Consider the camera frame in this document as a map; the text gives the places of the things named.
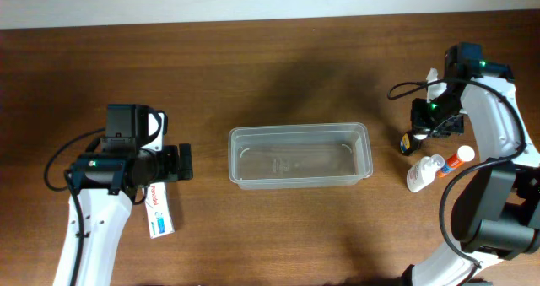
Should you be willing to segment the dark syrup bottle white cap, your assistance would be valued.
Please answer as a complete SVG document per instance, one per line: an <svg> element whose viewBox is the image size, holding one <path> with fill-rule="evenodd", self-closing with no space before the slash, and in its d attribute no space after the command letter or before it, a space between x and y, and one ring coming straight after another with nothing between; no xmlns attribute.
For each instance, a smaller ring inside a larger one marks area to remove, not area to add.
<svg viewBox="0 0 540 286"><path fill-rule="evenodd" d="M423 141L427 138L425 133L408 131L402 135L399 143L401 154L410 156L421 149Z"/></svg>

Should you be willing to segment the orange tube white cap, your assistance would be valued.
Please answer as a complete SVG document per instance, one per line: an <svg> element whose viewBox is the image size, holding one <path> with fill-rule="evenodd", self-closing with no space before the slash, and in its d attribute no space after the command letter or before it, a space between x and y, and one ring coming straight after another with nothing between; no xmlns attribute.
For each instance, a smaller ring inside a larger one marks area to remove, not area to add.
<svg viewBox="0 0 540 286"><path fill-rule="evenodd" d="M475 158L475 151L472 147L462 145L458 148L455 154L448 158L443 166L436 172L439 178L443 178L459 168L461 165L472 161Z"/></svg>

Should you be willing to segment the white pump lotion bottle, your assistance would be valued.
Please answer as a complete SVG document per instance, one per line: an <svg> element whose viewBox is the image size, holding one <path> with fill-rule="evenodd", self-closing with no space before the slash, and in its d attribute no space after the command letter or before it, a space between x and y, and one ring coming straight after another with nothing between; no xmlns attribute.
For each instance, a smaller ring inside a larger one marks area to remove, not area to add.
<svg viewBox="0 0 540 286"><path fill-rule="evenodd" d="M411 192L419 192L434 181L436 172L440 170L445 163L444 158L439 154L425 156L407 173L407 186Z"/></svg>

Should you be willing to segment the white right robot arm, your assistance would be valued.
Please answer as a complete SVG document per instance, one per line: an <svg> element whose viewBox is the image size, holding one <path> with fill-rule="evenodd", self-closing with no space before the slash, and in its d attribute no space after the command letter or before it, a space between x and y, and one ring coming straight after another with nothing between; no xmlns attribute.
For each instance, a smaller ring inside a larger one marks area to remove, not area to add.
<svg viewBox="0 0 540 286"><path fill-rule="evenodd" d="M539 152L516 103L507 64L487 61L479 44L461 42L445 52L443 78L431 70L413 91L411 128L399 143L409 156L427 138L447 138L472 124L478 164L455 175L442 193L441 246L409 266L402 285L470 285L487 267L539 249Z"/></svg>

